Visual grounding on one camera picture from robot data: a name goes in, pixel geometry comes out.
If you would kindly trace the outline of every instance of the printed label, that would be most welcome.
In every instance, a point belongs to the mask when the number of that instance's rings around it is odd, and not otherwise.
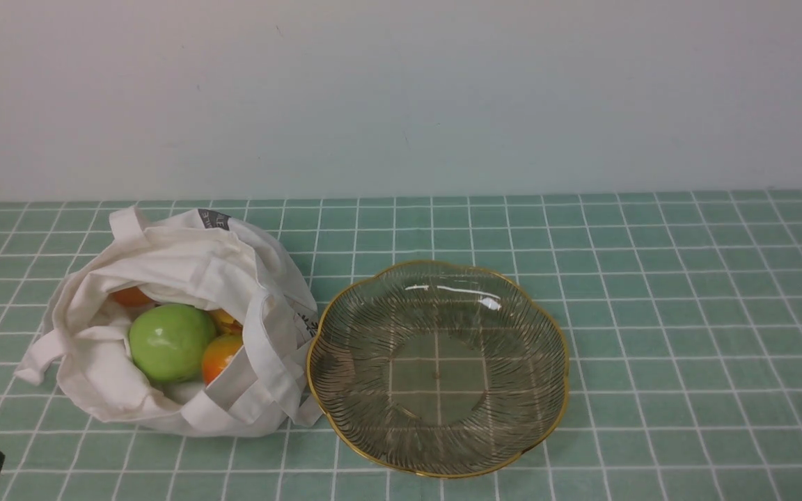
[[[293,301],[291,298],[287,298],[287,302],[296,311],[293,321],[295,321],[296,328],[299,330],[299,343],[301,344],[314,338],[317,333],[317,312],[298,301]]]
[[[203,221],[205,228],[222,228],[230,231],[228,219],[231,216],[212,209],[197,209],[197,212],[200,213],[200,220]]]

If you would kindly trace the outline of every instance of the gold rim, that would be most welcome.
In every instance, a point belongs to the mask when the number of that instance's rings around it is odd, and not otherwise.
[[[385,273],[391,272],[394,269],[399,269],[399,267],[406,267],[406,266],[410,266],[410,265],[414,265],[414,264],[418,264],[418,263],[439,263],[441,265],[454,267],[454,269],[478,270],[478,271],[483,272],[483,273],[489,273],[490,275],[498,276],[498,277],[504,279],[506,282],[509,282],[517,291],[519,291],[519,293],[522,294],[522,296],[532,305],[532,307],[534,307],[537,311],[539,311],[541,314],[543,314],[545,317],[547,317],[547,319],[553,324],[553,327],[555,327],[555,329],[557,331],[559,331],[559,333],[560,333],[560,340],[561,340],[561,344],[563,345],[563,351],[565,353],[565,371],[563,373],[563,383],[564,383],[565,392],[564,392],[564,396],[563,396],[563,406],[561,406],[559,415],[557,416],[555,422],[553,422],[553,424],[550,426],[550,428],[548,428],[547,432],[545,432],[545,434],[541,435],[541,437],[538,438],[537,441],[535,441],[533,444],[531,444],[528,447],[525,447],[524,450],[522,450],[518,454],[515,454],[514,456],[510,457],[506,461],[503,461],[502,463],[497,464],[497,466],[492,466],[491,468],[488,468],[486,470],[481,470],[481,472],[464,473],[463,475],[436,475],[436,473],[431,473],[431,472],[420,472],[419,470],[408,470],[406,468],[400,468],[398,466],[395,466],[394,464],[389,464],[389,463],[386,463],[385,461],[376,459],[376,457],[370,456],[369,454],[363,452],[363,450],[360,450],[360,448],[358,448],[350,440],[348,440],[348,437],[346,437],[343,434],[343,432],[340,430],[340,428],[338,428],[338,425],[334,421],[333,417],[330,415],[330,413],[327,411],[327,409],[325,409],[324,404],[321,402],[320,397],[318,397],[317,390],[315,389],[314,381],[311,378],[311,356],[312,356],[312,352],[314,352],[314,348],[315,348],[315,345],[317,344],[318,340],[321,339],[321,330],[322,330],[322,328],[324,328],[324,318],[326,318],[327,314],[330,313],[330,308],[332,308],[334,303],[336,301],[338,301],[338,299],[343,297],[346,294],[346,292],[351,291],[351,289],[354,289],[355,287],[357,287],[359,285],[362,285],[363,283],[368,283],[368,282],[375,281],[379,277],[385,275]],[[553,316],[551,316],[549,313],[547,313],[547,311],[544,310],[544,308],[541,308],[540,305],[535,303],[534,299],[532,299],[531,296],[528,295],[528,292],[525,292],[524,289],[522,289],[521,286],[518,285],[518,283],[513,282],[512,279],[509,279],[508,276],[504,276],[502,273],[497,273],[496,271],[491,270],[491,269],[484,269],[484,267],[475,267],[475,266],[470,267],[470,266],[455,265],[454,263],[447,263],[445,261],[436,261],[436,260],[411,260],[411,261],[404,261],[402,263],[397,263],[395,265],[387,267],[387,269],[384,269],[379,273],[376,273],[376,275],[371,276],[370,278],[366,278],[366,279],[354,282],[354,283],[352,283],[352,285],[348,285],[340,293],[338,293],[336,295],[336,297],[334,297],[333,299],[330,300],[330,302],[327,304],[327,308],[324,308],[324,313],[321,314],[320,321],[319,321],[319,323],[317,325],[317,333],[315,334],[315,337],[311,340],[311,346],[308,347],[308,354],[306,354],[306,359],[305,359],[305,368],[306,368],[305,377],[306,377],[306,380],[308,381],[308,389],[311,390],[311,396],[315,398],[315,402],[317,402],[317,405],[319,407],[321,407],[322,412],[324,412],[324,416],[326,416],[327,420],[330,422],[331,428],[334,431],[336,431],[336,434],[338,435],[338,437],[342,438],[343,442],[345,442],[346,445],[351,448],[351,450],[354,450],[354,452],[356,452],[357,454],[360,454],[360,456],[365,457],[365,459],[369,459],[373,463],[379,464],[379,466],[384,466],[384,467],[386,467],[388,469],[391,469],[391,470],[397,470],[397,472],[414,473],[415,475],[419,475],[421,477],[432,477],[432,478],[436,478],[436,479],[468,479],[468,478],[471,478],[471,477],[477,477],[477,476],[481,476],[481,475],[487,475],[487,473],[496,472],[497,470],[500,470],[503,467],[506,467],[506,466],[509,466],[512,463],[515,463],[516,460],[519,460],[523,456],[523,454],[527,453],[529,450],[532,450],[532,448],[537,447],[538,445],[541,444],[541,442],[546,440],[547,437],[550,436],[551,432],[553,432],[553,430],[555,430],[559,426],[561,420],[565,416],[565,411],[567,410],[567,405],[569,405],[569,392],[570,392],[569,369],[570,369],[570,365],[571,365],[570,354],[569,354],[569,348],[567,348],[567,340],[565,339],[565,333],[564,333],[563,330],[561,330],[561,327],[559,327],[559,324],[556,323],[555,318],[553,318]]]

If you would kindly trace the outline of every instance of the glass bowl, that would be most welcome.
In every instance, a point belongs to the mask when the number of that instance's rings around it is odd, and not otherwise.
[[[327,306],[308,384],[348,446],[439,478],[493,472],[542,442],[569,393],[565,337],[505,276],[399,264]]]

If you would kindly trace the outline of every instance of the black logo tag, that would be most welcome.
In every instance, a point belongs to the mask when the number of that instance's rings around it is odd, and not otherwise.
[[[228,219],[230,219],[231,216],[210,209],[197,209],[197,212],[200,212],[200,219],[203,220],[203,225],[206,226],[206,228],[230,230],[230,228],[228,228]]]

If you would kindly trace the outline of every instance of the green grid tablecloth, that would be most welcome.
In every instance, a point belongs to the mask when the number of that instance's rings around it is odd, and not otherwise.
[[[101,424],[13,380],[45,302],[131,202],[0,203],[0,499],[802,501],[802,191],[140,202],[273,232],[321,307],[394,262],[515,279],[565,330],[571,397],[513,466],[388,472],[325,420],[265,438]]]

